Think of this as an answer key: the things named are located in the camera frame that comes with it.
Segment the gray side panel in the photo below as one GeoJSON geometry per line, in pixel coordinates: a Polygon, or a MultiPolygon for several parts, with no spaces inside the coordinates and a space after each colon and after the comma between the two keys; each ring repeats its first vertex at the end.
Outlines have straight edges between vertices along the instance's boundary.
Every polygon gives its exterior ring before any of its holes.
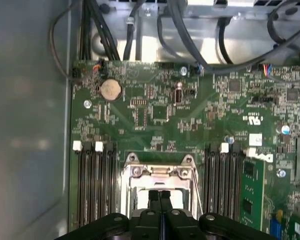
{"type": "MultiPolygon", "coordinates": [[[[51,240],[67,231],[67,86],[48,45],[50,22],[67,5],[0,0],[0,240],[51,240]]],[[[55,30],[65,65],[68,22],[55,30]]]]}

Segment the motherboard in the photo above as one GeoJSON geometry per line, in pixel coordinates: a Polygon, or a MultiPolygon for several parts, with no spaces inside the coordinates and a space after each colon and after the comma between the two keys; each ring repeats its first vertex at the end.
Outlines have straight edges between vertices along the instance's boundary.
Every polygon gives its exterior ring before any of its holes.
{"type": "Polygon", "coordinates": [[[300,66],[77,61],[72,74],[89,77],[71,93],[70,231],[131,216],[156,189],[195,218],[300,239],[300,66]]]}

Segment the green circuit board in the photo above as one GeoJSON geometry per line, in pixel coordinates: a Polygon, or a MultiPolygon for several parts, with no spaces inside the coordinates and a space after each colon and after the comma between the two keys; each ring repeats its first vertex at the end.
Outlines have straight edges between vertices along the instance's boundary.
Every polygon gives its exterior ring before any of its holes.
{"type": "MultiPolygon", "coordinates": [[[[291,237],[287,226],[294,204],[300,202],[295,176],[300,66],[274,66],[273,76],[290,81],[282,83],[266,78],[260,66],[215,75],[179,63],[98,64],[77,61],[73,66],[79,77],[97,70],[72,88],[71,144],[113,143],[118,173],[130,152],[138,153],[145,162],[155,159],[167,164],[192,154],[204,173],[209,146],[236,144],[243,156],[236,169],[240,175],[237,220],[269,233],[271,219],[279,211],[283,213],[282,237],[291,237]],[[282,132],[283,126],[289,128],[288,133],[282,132]],[[257,157],[244,156],[251,148],[257,157]]],[[[79,165],[78,153],[72,150],[70,230],[79,227],[79,165]]],[[[200,187],[204,184],[204,176],[200,176],[200,187]]],[[[115,202],[120,201],[119,191],[113,192],[115,202]]],[[[113,211],[120,211],[118,204],[113,211]]]]}

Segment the wire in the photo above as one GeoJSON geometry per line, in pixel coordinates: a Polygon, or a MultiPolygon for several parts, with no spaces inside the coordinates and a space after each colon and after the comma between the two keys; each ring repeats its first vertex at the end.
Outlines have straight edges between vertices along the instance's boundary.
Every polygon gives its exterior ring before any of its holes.
{"type": "Polygon", "coordinates": [[[170,46],[168,46],[164,40],[163,26],[162,26],[162,17],[163,16],[164,16],[163,14],[160,14],[156,20],[156,29],[157,29],[157,33],[158,33],[159,42],[160,42],[161,46],[163,47],[163,49],[166,50],[167,53],[169,53],[176,59],[183,60],[184,58],[182,56],[180,56],[179,54],[177,54],[170,46]]]}
{"type": "MultiPolygon", "coordinates": [[[[138,0],[136,4],[133,6],[132,11],[129,15],[131,18],[135,18],[138,9],[144,4],[147,0],[138,0]]],[[[135,26],[132,24],[128,24],[126,31],[126,44],[123,52],[123,60],[129,60],[132,48],[132,42],[134,40],[134,31],[135,26]]]]}
{"type": "Polygon", "coordinates": [[[110,51],[113,54],[113,59],[120,61],[116,43],[115,43],[114,38],[110,32],[110,29],[103,17],[102,11],[100,10],[100,7],[99,7],[97,1],[90,0],[89,3],[90,3],[90,7],[91,7],[90,11],[91,11],[91,13],[94,12],[94,17],[98,19],[98,22],[100,23],[100,26],[102,27],[102,31],[104,32],[104,35],[108,41],[108,44],[110,46],[110,51]]]}
{"type": "Polygon", "coordinates": [[[231,59],[227,53],[226,46],[225,46],[226,26],[229,25],[231,18],[232,17],[220,17],[218,19],[218,23],[217,23],[217,25],[219,26],[219,34],[218,34],[219,48],[220,48],[221,55],[227,64],[234,64],[231,61],[231,59]]]}
{"type": "Polygon", "coordinates": [[[273,66],[273,65],[270,64],[270,66],[268,67],[268,70],[266,71],[266,74],[267,74],[267,75],[270,75],[272,66],[273,66]]]}
{"type": "Polygon", "coordinates": [[[71,83],[73,84],[78,84],[81,83],[82,81],[88,79],[89,77],[91,77],[94,73],[94,71],[89,72],[88,74],[86,74],[83,78],[75,78],[70,76],[69,74],[67,74],[67,72],[64,70],[58,54],[57,54],[57,50],[56,50],[56,46],[55,46],[55,38],[54,38],[54,32],[55,32],[55,27],[56,24],[58,23],[58,21],[64,17],[68,12],[70,12],[71,10],[73,10],[75,7],[77,7],[83,0],[79,0],[77,2],[74,2],[72,4],[70,4],[62,13],[60,13],[51,23],[50,25],[50,29],[49,29],[49,45],[50,45],[50,50],[52,53],[52,57],[53,60],[55,62],[56,67],[58,68],[58,70],[60,71],[60,73],[67,78],[71,83]]]}
{"type": "Polygon", "coordinates": [[[85,59],[91,60],[91,13],[87,0],[85,0],[85,39],[84,39],[84,53],[85,59]]]}
{"type": "Polygon", "coordinates": [[[81,8],[81,23],[80,23],[80,38],[79,38],[79,51],[78,56],[79,59],[85,59],[85,40],[86,40],[86,1],[82,2],[81,8]]]}
{"type": "Polygon", "coordinates": [[[276,83],[280,83],[280,84],[297,84],[297,83],[300,83],[300,80],[286,81],[286,80],[283,80],[283,79],[271,76],[271,70],[272,70],[272,68],[273,68],[272,64],[270,64],[270,65],[264,64],[263,65],[264,76],[267,79],[270,79],[270,80],[272,80],[272,81],[274,81],[276,83]]]}
{"type": "MultiPolygon", "coordinates": [[[[275,41],[277,44],[282,44],[286,41],[286,39],[280,37],[275,29],[274,26],[274,20],[278,17],[278,10],[281,9],[282,7],[285,7],[287,5],[293,4],[293,3],[299,3],[300,0],[287,0],[284,3],[282,3],[281,5],[279,5],[277,8],[275,8],[268,16],[268,21],[266,23],[266,28],[268,30],[269,36],[270,38],[275,41]]],[[[300,47],[298,47],[295,44],[289,44],[287,46],[288,48],[290,48],[293,51],[296,51],[298,53],[300,53],[300,47]]]]}
{"type": "Polygon", "coordinates": [[[191,39],[189,32],[185,26],[185,23],[183,21],[179,5],[176,4],[175,0],[167,0],[169,11],[172,16],[173,23],[175,27],[177,28],[177,31],[181,37],[181,40],[186,47],[186,49],[189,51],[189,53],[194,57],[194,59],[203,66],[204,70],[207,73],[211,74],[227,74],[230,72],[237,72],[243,68],[249,67],[251,65],[254,65],[260,61],[264,61],[267,58],[270,58],[280,52],[283,48],[291,44],[293,41],[295,41],[297,38],[300,37],[300,30],[296,32],[293,36],[291,36],[289,39],[287,39],[284,43],[280,44],[275,49],[272,49],[271,51],[268,51],[254,59],[251,59],[249,61],[240,63],[240,64],[234,64],[230,67],[213,67],[209,65],[206,60],[201,56],[200,52],[198,51],[196,45],[194,44],[193,40],[191,39]]]}
{"type": "Polygon", "coordinates": [[[90,13],[91,13],[91,17],[94,21],[96,29],[98,30],[99,36],[101,38],[101,43],[104,47],[105,54],[110,61],[114,60],[115,58],[113,56],[112,49],[110,48],[110,45],[109,45],[108,39],[104,33],[102,24],[99,21],[98,14],[96,14],[95,9],[93,8],[92,1],[88,0],[88,6],[89,6],[90,13]]]}

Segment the metal plate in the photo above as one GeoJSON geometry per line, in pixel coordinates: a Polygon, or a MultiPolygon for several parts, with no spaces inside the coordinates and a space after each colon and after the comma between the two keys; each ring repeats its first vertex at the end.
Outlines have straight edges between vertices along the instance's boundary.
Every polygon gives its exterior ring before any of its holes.
{"type": "MultiPolygon", "coordinates": [[[[67,90],[48,49],[50,23],[67,5],[0,1],[0,240],[67,232],[67,90]]],[[[77,48],[69,42],[76,39],[74,16],[55,29],[64,66],[77,48]]]]}
{"type": "MultiPolygon", "coordinates": [[[[98,2],[100,4],[107,3],[111,6],[110,13],[104,15],[104,18],[118,42],[117,48],[122,58],[127,37],[125,22],[134,3],[105,0],[98,2]]],[[[220,16],[234,16],[225,30],[225,46],[234,63],[250,60],[273,49],[275,42],[271,40],[267,31],[267,14],[275,8],[274,6],[216,8],[195,5],[191,2],[193,1],[189,1],[189,5],[184,12],[184,22],[194,43],[208,63],[224,63],[219,53],[218,29],[216,28],[220,16]]],[[[142,62],[179,61],[169,55],[158,40],[157,16],[158,12],[163,11],[164,7],[164,4],[146,3],[140,9],[139,16],[136,19],[135,39],[130,60],[141,60],[142,62]]],[[[279,11],[279,20],[274,23],[278,33],[284,38],[288,38],[300,29],[300,6],[298,6],[298,12],[290,16],[284,14],[287,8],[279,11]]],[[[164,18],[162,25],[163,37],[167,44],[185,59],[192,60],[181,42],[173,21],[170,18],[164,18]]],[[[94,23],[92,26],[93,45],[97,30],[94,23]]],[[[294,53],[291,50],[286,49],[272,59],[268,59],[268,62],[278,65],[292,64],[292,62],[287,62],[287,58],[293,55],[294,53]]],[[[97,60],[99,56],[100,54],[92,50],[94,60],[97,60]]]]}

